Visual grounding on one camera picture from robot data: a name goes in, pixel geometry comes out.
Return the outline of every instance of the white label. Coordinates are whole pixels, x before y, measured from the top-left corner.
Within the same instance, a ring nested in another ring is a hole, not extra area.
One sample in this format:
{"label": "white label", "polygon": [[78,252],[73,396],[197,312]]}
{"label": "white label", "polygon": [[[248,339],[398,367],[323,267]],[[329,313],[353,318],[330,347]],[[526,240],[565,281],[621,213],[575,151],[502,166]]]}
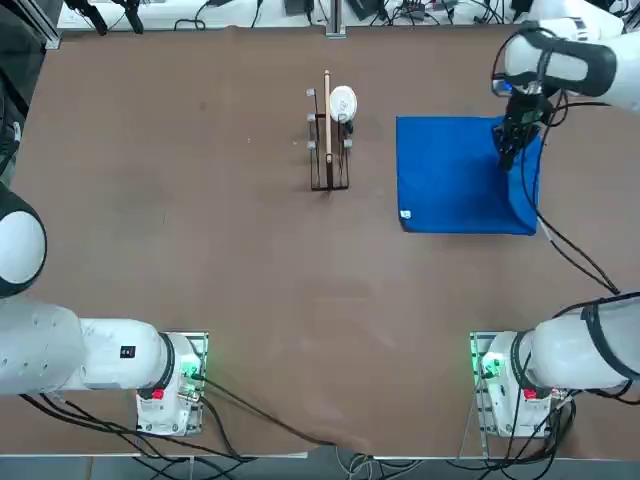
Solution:
{"label": "white label", "polygon": [[140,410],[143,412],[155,412],[160,410],[160,402],[140,399]]}
{"label": "white label", "polygon": [[18,122],[13,122],[13,131],[15,132],[13,135],[13,140],[16,143],[20,143],[22,141],[22,129],[20,128],[20,124]]}

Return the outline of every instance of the red label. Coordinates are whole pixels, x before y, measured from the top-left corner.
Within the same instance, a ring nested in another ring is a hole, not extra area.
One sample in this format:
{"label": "red label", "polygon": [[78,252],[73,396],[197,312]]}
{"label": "red label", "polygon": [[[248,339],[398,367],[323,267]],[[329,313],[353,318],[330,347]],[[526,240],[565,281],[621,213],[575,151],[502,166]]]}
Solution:
{"label": "red label", "polygon": [[524,393],[524,398],[527,400],[535,400],[537,397],[536,391],[531,388],[525,388],[522,392]]}

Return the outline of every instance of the metal bracket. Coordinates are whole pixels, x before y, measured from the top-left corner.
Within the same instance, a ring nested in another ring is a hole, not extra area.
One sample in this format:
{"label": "metal bracket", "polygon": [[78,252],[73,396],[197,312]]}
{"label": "metal bracket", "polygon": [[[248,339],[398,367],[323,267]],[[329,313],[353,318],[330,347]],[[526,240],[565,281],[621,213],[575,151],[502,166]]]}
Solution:
{"label": "metal bracket", "polygon": [[34,25],[38,34],[44,40],[47,50],[60,48],[60,34],[46,13],[35,0],[13,0]]}
{"label": "metal bracket", "polygon": [[480,362],[489,350],[491,341],[495,338],[495,332],[471,332],[469,342],[471,346],[471,367],[473,369],[473,383],[476,386],[476,406],[478,407],[478,425],[480,428],[480,441],[482,442],[482,454],[489,458],[489,439],[487,435],[495,434],[496,425],[491,408],[489,391],[480,381]]}
{"label": "metal bracket", "polygon": [[347,29],[342,18],[342,0],[331,0],[329,22],[325,35],[327,38],[346,38]]}

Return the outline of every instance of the green led light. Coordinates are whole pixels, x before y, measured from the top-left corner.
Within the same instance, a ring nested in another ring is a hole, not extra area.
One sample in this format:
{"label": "green led light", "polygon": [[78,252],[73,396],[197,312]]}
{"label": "green led light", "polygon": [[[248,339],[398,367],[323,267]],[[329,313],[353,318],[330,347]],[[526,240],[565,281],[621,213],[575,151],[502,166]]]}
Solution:
{"label": "green led light", "polygon": [[504,356],[499,353],[487,352],[482,358],[482,371],[485,378],[500,376],[500,370],[504,365]]}

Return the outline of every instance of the black cable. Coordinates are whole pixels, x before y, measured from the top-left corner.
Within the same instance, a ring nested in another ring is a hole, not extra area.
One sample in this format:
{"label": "black cable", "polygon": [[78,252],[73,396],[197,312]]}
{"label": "black cable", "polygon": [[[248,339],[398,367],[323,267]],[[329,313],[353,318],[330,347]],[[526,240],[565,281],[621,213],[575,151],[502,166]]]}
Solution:
{"label": "black cable", "polygon": [[[244,465],[245,463],[248,463],[248,462],[256,460],[256,458],[254,458],[254,457],[244,457],[244,458],[236,459],[236,458],[233,458],[233,457],[231,457],[229,455],[225,455],[225,454],[220,453],[220,452],[215,452],[214,450],[211,450],[211,449],[200,447],[199,445],[192,445],[192,444],[189,444],[187,442],[174,441],[175,439],[172,439],[170,437],[165,437],[165,436],[162,436],[162,435],[149,434],[147,432],[138,432],[138,431],[129,430],[126,427],[123,427],[122,425],[120,425],[118,423],[100,420],[97,417],[95,417],[95,416],[91,415],[90,413],[88,413],[87,411],[83,410],[78,405],[74,404],[73,402],[65,401],[65,403],[67,405],[69,405],[71,408],[74,408],[75,410],[80,412],[81,415],[77,415],[77,414],[74,414],[73,412],[69,412],[68,410],[65,410],[62,407],[59,407],[54,402],[52,402],[51,399],[49,399],[45,394],[41,394],[40,397],[45,401],[45,403],[47,403],[47,405],[49,405],[49,407],[51,407],[51,410],[48,410],[44,405],[39,404],[38,402],[36,402],[33,398],[31,398],[28,395],[20,395],[20,397],[22,397],[24,400],[26,400],[28,403],[30,403],[34,407],[36,407],[39,410],[41,410],[43,413],[46,413],[47,415],[52,416],[53,418],[61,420],[61,421],[65,422],[65,423],[71,423],[73,425],[78,425],[78,426],[81,426],[83,428],[87,428],[87,429],[90,429],[90,430],[95,430],[95,431],[101,431],[101,432],[107,432],[107,433],[115,434],[118,437],[120,437],[123,440],[125,440],[127,443],[129,443],[129,445],[131,445],[136,451],[138,451],[144,457],[152,458],[152,459],[162,459],[162,460],[166,460],[167,462],[169,462],[169,464],[166,465],[164,468],[157,469],[157,468],[153,467],[152,465],[149,465],[148,463],[143,462],[142,460],[140,460],[138,458],[132,457],[133,460],[135,460],[136,462],[138,462],[138,463],[144,465],[145,467],[147,467],[147,468],[153,470],[154,472],[156,472],[156,475],[154,475],[154,477],[153,477],[154,479],[157,478],[158,476],[163,476],[165,478],[169,478],[170,480],[180,480],[180,479],[176,479],[175,477],[167,474],[166,473],[166,469],[171,467],[172,465],[174,465],[176,463],[180,463],[180,462],[186,461],[187,459],[171,459],[171,458],[168,458],[168,457],[162,455],[146,438],[144,438],[145,436],[153,437],[153,438],[159,438],[159,439],[162,439],[162,440],[167,440],[167,441],[169,441],[171,443],[177,443],[178,445],[182,445],[182,446],[186,446],[186,447],[197,448],[197,449],[200,449],[200,450],[207,451],[208,453],[213,453],[215,455],[221,455],[221,456],[228,457],[230,459],[238,461],[238,463],[236,465],[234,465],[233,467],[231,467],[231,468],[229,468],[227,470],[223,470],[222,467],[220,467],[218,465],[215,465],[215,464],[213,464],[213,463],[211,463],[209,461],[203,460],[201,458],[195,457],[195,461],[200,462],[200,463],[204,463],[204,464],[208,465],[209,467],[215,469],[218,472],[217,475],[212,476],[212,477],[207,477],[206,479],[203,479],[203,480],[215,480],[215,479],[218,479],[220,477],[227,477],[228,480],[235,480],[232,476],[228,475],[230,472],[232,472],[236,468],[239,468],[240,466]],[[82,420],[82,419],[98,423],[99,425],[104,427],[104,430],[96,427],[93,424],[85,424],[84,422],[79,421],[79,420]],[[141,440],[142,442],[144,442],[155,453],[155,456],[154,455],[150,455],[149,453],[144,451],[140,446],[136,445],[134,442],[132,442],[131,440],[126,438],[125,435],[133,435],[136,438],[138,438],[139,440]]]}
{"label": "black cable", "polygon": [[[538,154],[538,164],[541,162],[542,159],[542,152],[544,151],[544,146],[546,144],[547,141],[547,137],[549,136],[549,132],[550,132],[550,128],[547,127],[547,129],[545,130],[544,134],[542,135],[542,140],[540,142],[540,152]],[[529,203],[529,206],[533,209],[533,211],[535,212],[536,216],[540,219],[540,221],[550,230],[552,231],[556,237],[558,237],[559,239],[561,239],[564,243],[566,243],[571,249],[573,249],[575,252],[577,252],[580,256],[582,256],[589,264],[591,264],[591,266],[601,275],[601,277],[604,279],[604,281],[601,281],[600,279],[597,279],[595,277],[595,275],[591,274],[590,272],[587,272],[586,269],[584,269],[582,266],[579,266],[577,264],[577,262],[575,261],[571,261],[569,260],[569,263],[571,265],[573,265],[574,267],[576,267],[578,270],[580,270],[582,273],[584,273],[585,275],[587,275],[589,278],[595,280],[599,285],[603,286],[604,288],[606,288],[607,290],[609,290],[609,292],[611,292],[613,295],[618,295],[620,293],[620,290],[618,289],[618,287],[615,286],[615,284],[611,281],[611,279],[607,276],[606,273],[604,273],[604,270],[602,270],[602,268],[589,256],[587,255],[580,247],[578,247],[575,243],[573,243],[571,240],[569,240],[565,235],[563,235],[562,233],[560,233],[560,231],[558,231],[558,229],[556,227],[554,227],[543,215],[542,213],[540,213],[540,210],[538,209],[538,207],[536,206],[535,202],[533,201],[533,199],[529,196],[529,192],[527,191],[527,185],[526,185],[526,181],[525,181],[525,177],[524,177],[524,164],[526,161],[526,149],[522,149],[522,155],[521,155],[521,176],[522,176],[522,188],[524,190],[524,194],[525,194],[525,198],[527,200],[527,203]],[[554,245],[552,242],[552,246],[554,246],[555,250],[558,251],[559,253],[562,254],[562,256],[568,260],[568,256],[566,254],[564,254],[562,252],[562,250],[557,246]]]}
{"label": "black cable", "polygon": [[131,460],[133,460],[134,462],[139,463],[140,465],[144,465],[145,467],[147,467],[149,470],[153,470],[154,472],[156,472],[156,474],[154,475],[153,478],[157,478],[157,476],[161,476],[164,478],[168,478],[169,480],[182,480],[181,478],[178,477],[174,477],[173,475],[169,475],[166,472],[166,468],[172,466],[172,463],[169,463],[169,465],[166,465],[164,468],[156,468],[153,465],[148,464],[147,462],[143,462],[142,460],[140,460],[139,458],[136,457],[131,457]]}
{"label": "black cable", "polygon": [[200,20],[198,17],[202,13],[202,11],[209,6],[211,6],[211,0],[207,0],[206,2],[204,2],[200,6],[200,8],[198,8],[198,11],[193,18],[179,18],[178,20],[176,20],[173,24],[173,31],[175,32],[176,30],[178,30],[178,25],[180,25],[181,23],[192,23],[196,30],[200,32],[205,31],[207,29],[207,24],[204,22],[204,20]]}
{"label": "black cable", "polygon": [[144,442],[151,449],[151,451],[155,454],[155,456],[154,455],[150,455],[149,453],[144,451],[135,442],[132,442],[131,440],[129,440],[125,436],[125,434],[121,433],[120,430],[124,429],[124,427],[122,425],[119,425],[119,424],[113,423],[113,422],[105,422],[103,420],[100,420],[100,419],[94,417],[93,415],[91,415],[90,413],[86,412],[85,410],[83,410],[82,408],[80,408],[79,406],[77,406],[73,402],[65,401],[65,403],[67,405],[69,405],[71,408],[73,408],[73,409],[77,410],[78,412],[80,412],[81,415],[77,415],[77,414],[75,414],[73,412],[65,410],[64,408],[56,405],[53,401],[51,401],[51,399],[49,399],[49,397],[47,397],[47,395],[45,395],[43,393],[40,394],[40,398],[42,398],[42,400],[52,410],[58,412],[61,415],[65,415],[67,417],[71,417],[71,418],[74,418],[74,419],[77,419],[77,420],[86,420],[86,421],[91,421],[93,423],[98,423],[99,425],[101,425],[104,428],[108,429],[110,431],[110,433],[114,433],[118,437],[122,438],[125,442],[127,442],[129,445],[131,445],[138,453],[140,453],[141,455],[143,455],[145,457],[171,461],[170,458],[167,458],[164,455],[162,455],[162,453],[160,453],[160,451],[156,447],[154,447],[153,444],[151,442],[149,442],[146,438],[137,435],[137,432],[135,434],[131,433],[129,435],[133,435],[133,436],[137,437],[140,441]]}
{"label": "black cable", "polygon": [[[114,432],[112,430],[110,430],[109,428],[106,428],[104,426],[97,426],[95,425],[95,423],[87,423],[76,420],[74,418],[68,418],[66,416],[63,416],[59,413],[56,413],[50,409],[48,409],[47,407],[45,407],[44,405],[38,403],[37,401],[35,401],[33,398],[31,398],[29,395],[20,395],[20,397],[25,400],[27,403],[31,404],[34,408],[40,410],[42,413],[55,418],[56,420],[61,420],[65,423],[70,423],[72,425],[77,425],[79,427],[83,427],[83,428],[87,428],[89,430],[94,430],[96,432],[102,432],[102,433],[110,433],[110,434],[114,434]],[[224,452],[219,452],[217,450],[213,450],[211,448],[208,447],[203,447],[201,445],[196,445],[194,443],[189,443],[189,442],[183,442],[181,440],[177,440],[173,437],[169,437],[169,436],[165,436],[165,435],[156,435],[154,433],[150,433],[150,432],[143,432],[143,431],[136,431],[136,430],[131,430],[128,429],[126,427],[123,427],[122,425],[118,425],[115,422],[105,422],[108,423],[109,425],[113,425],[116,426],[118,428],[118,432],[122,433],[122,434],[127,434],[127,435],[135,435],[135,436],[143,436],[143,437],[147,437],[147,438],[156,438],[158,440],[162,440],[165,442],[169,442],[169,443],[173,443],[175,445],[180,445],[181,447],[188,447],[188,448],[193,448],[195,450],[200,450],[202,452],[206,452],[206,453],[210,453],[212,455],[220,455],[222,457],[225,458],[229,458],[234,460],[234,458]]]}
{"label": "black cable", "polygon": [[231,475],[229,471],[226,471],[220,465],[216,465],[215,463],[200,457],[196,457],[194,458],[194,460],[198,463],[202,463],[203,465],[213,468],[215,471],[218,472],[220,476],[226,477],[228,480],[236,480],[236,478],[233,475]]}
{"label": "black cable", "polygon": [[444,11],[447,12],[447,19],[449,20],[449,24],[453,25],[453,10],[449,10],[446,0],[442,0],[442,6],[444,7]]}
{"label": "black cable", "polygon": [[324,21],[329,23],[329,17],[327,17],[327,13],[324,11],[324,5],[322,5],[322,0],[318,0],[318,4],[320,4],[320,10],[322,11],[322,16],[324,17]]}
{"label": "black cable", "polygon": [[213,476],[211,476],[211,477],[205,477],[205,478],[202,478],[201,480],[216,480],[216,479],[218,479],[218,478],[220,478],[220,477],[228,477],[228,476],[229,476],[229,474],[230,474],[231,472],[233,472],[233,471],[234,471],[235,469],[237,469],[237,468],[240,468],[240,467],[241,467],[241,466],[243,466],[245,463],[246,463],[246,462],[238,463],[238,464],[234,465],[233,467],[227,468],[224,472],[218,473],[217,475],[213,475]]}
{"label": "black cable", "polygon": [[487,14],[487,12],[491,12],[493,18],[496,19],[496,23],[504,24],[504,19],[502,21],[500,21],[500,15],[498,15],[498,12],[496,12],[491,7],[491,5],[489,5],[488,3],[481,3],[481,2],[478,2],[477,0],[468,0],[468,1],[471,2],[471,3],[475,3],[476,5],[480,5],[482,8],[484,8],[485,9],[485,15]]}
{"label": "black cable", "polygon": [[193,378],[194,380],[200,380],[200,381],[205,382],[206,384],[208,384],[208,385],[212,386],[213,388],[221,391],[222,393],[224,393],[228,397],[232,398],[236,402],[240,403],[241,405],[244,405],[248,409],[250,409],[253,412],[257,413],[258,415],[260,415],[264,419],[269,420],[271,423],[274,423],[274,424],[278,425],[280,428],[283,428],[287,432],[295,435],[298,438],[301,438],[302,440],[306,440],[307,442],[310,442],[310,443],[313,443],[313,444],[316,444],[316,445],[331,446],[331,447],[335,447],[336,446],[336,444],[334,442],[329,442],[327,440],[321,440],[321,439],[312,437],[311,435],[307,435],[306,433],[301,432],[300,430],[298,430],[298,429],[296,429],[296,428],[294,428],[294,427],[292,427],[290,425],[287,425],[282,420],[274,417],[273,415],[269,415],[268,413],[266,413],[265,411],[259,409],[258,407],[255,407],[255,406],[251,405],[246,400],[242,399],[241,397],[239,397],[235,393],[229,391],[228,389],[226,389],[222,385],[214,382],[213,380],[209,380],[208,378],[205,378],[205,377],[203,377],[202,375],[199,375],[199,374],[194,374],[194,375],[191,376],[191,378]]}
{"label": "black cable", "polygon": [[[177,458],[175,460],[171,460],[167,465],[165,465],[164,467],[162,467],[160,470],[158,470],[153,477],[151,477],[149,480],[156,480],[156,478],[158,477],[167,477],[167,470],[169,470],[171,467],[173,467],[174,465],[178,464],[178,463],[184,463],[187,460],[189,460],[188,458]],[[147,467],[150,468],[151,465],[148,465],[146,462],[142,462],[142,464]]]}
{"label": "black cable", "polygon": [[418,468],[422,463],[424,463],[424,460],[415,460],[412,465],[410,465],[409,467],[403,469],[403,470],[399,470],[397,472],[392,472],[392,473],[387,473],[386,475],[382,475],[380,478],[378,478],[378,480],[392,480],[396,477],[399,477],[401,475],[404,475],[405,473],[411,471],[411,470],[415,470],[416,468]]}
{"label": "black cable", "polygon": [[263,0],[256,0],[256,14],[253,17],[253,22],[251,22],[251,28],[256,26],[256,22],[258,21],[258,14],[260,13],[260,7],[262,6]]}
{"label": "black cable", "polygon": [[109,28],[107,28],[107,32],[110,32],[111,30],[113,30],[114,28],[116,28],[116,25],[118,25],[120,23],[120,20],[122,20],[125,16],[125,13],[123,13],[122,15],[120,15],[120,18],[118,20],[116,20],[114,22],[113,25],[111,25]]}
{"label": "black cable", "polygon": [[222,419],[220,418],[220,415],[218,414],[218,411],[216,410],[216,408],[213,406],[213,404],[207,400],[204,397],[200,397],[200,401],[209,409],[209,411],[211,412],[211,414],[213,415],[213,418],[216,422],[216,425],[218,427],[218,430],[220,432],[220,437],[222,438],[222,442],[224,443],[225,448],[227,449],[227,451],[229,452],[229,454],[236,460],[238,461],[243,461],[244,458],[242,457],[242,455],[240,455],[232,446],[231,446],[231,441],[229,440],[229,436],[227,435],[227,432],[224,429],[224,426],[222,424]]}
{"label": "black cable", "polygon": [[[495,77],[495,70],[496,70],[496,66],[498,63],[498,59],[502,53],[502,51],[504,50],[504,48],[506,48],[506,45],[509,43],[509,41],[511,41],[511,39],[515,38],[516,36],[520,35],[523,31],[541,31],[544,33],[547,33],[549,35],[551,35],[553,38],[556,39],[556,41],[562,41],[561,39],[559,39],[555,33],[551,32],[548,29],[544,29],[541,27],[532,27],[532,28],[525,28],[525,29],[521,29],[517,32],[515,32],[514,34],[510,35],[507,40],[505,40],[505,42],[500,46],[500,48],[498,49],[498,53],[496,55],[496,58],[494,59],[494,63],[493,63],[493,67],[492,67],[492,73],[491,73],[491,82],[492,82],[492,91],[494,92],[494,94],[497,94],[497,92],[495,92],[495,89],[493,88],[493,79]],[[549,65],[549,62],[551,61],[551,54],[553,53],[553,47],[551,47],[549,50],[543,51],[542,54],[540,55],[540,60],[538,61],[538,67],[537,67],[537,81],[538,81],[538,85],[542,85],[542,80],[543,77],[545,75],[546,69]],[[556,108],[551,112],[550,118],[549,118],[549,125],[553,125],[553,120],[555,118],[555,115],[558,113],[558,111],[562,110],[562,108],[559,107],[559,105],[556,106]],[[529,131],[528,134],[525,136],[525,138],[531,137],[533,134],[533,128],[535,127],[534,122],[531,122],[529,124]],[[541,141],[541,145],[540,145],[540,151],[538,153],[538,160],[537,160],[537,170],[539,171],[540,168],[540,164],[541,164],[541,160],[542,160],[542,153],[544,151],[544,146],[546,144],[546,140],[547,137],[550,133],[550,127],[547,127],[547,129],[545,130],[543,136],[542,136],[542,141]],[[527,187],[526,187],[526,182],[525,182],[525,178],[524,178],[524,164],[526,161],[526,148],[522,149],[522,153],[521,153],[521,170],[522,170],[522,186],[524,189],[524,194],[525,194],[525,198],[527,200],[527,203],[529,203],[529,206],[534,210],[537,218],[551,231],[555,234],[555,236],[557,236],[560,240],[562,240],[564,243],[566,243],[570,248],[572,248],[575,252],[577,252],[579,255],[581,255],[602,277],[602,279],[604,280],[604,283],[607,284],[607,290],[609,290],[612,294],[617,295],[620,293],[620,290],[615,286],[615,284],[611,281],[611,279],[606,275],[606,273],[604,272],[604,270],[589,256],[587,255],[582,249],[580,249],[575,243],[573,243],[571,240],[569,240],[565,235],[563,235],[562,233],[560,233],[560,231],[558,231],[557,228],[555,228],[538,210],[538,207],[536,206],[535,202],[533,201],[533,199],[529,196],[529,193],[527,192]],[[571,262],[571,264],[573,266],[576,265],[576,262]]]}
{"label": "black cable", "polygon": [[437,25],[442,25],[438,19],[436,17],[434,17],[433,15],[431,15],[429,12],[424,12],[424,16],[425,17],[429,17],[431,20],[433,20],[434,22],[436,22]]}
{"label": "black cable", "polygon": [[385,467],[390,467],[390,468],[409,468],[409,467],[413,467],[416,464],[415,460],[411,460],[411,461],[405,463],[404,465],[398,465],[397,463],[391,463],[388,460],[376,460],[376,462],[384,465]]}

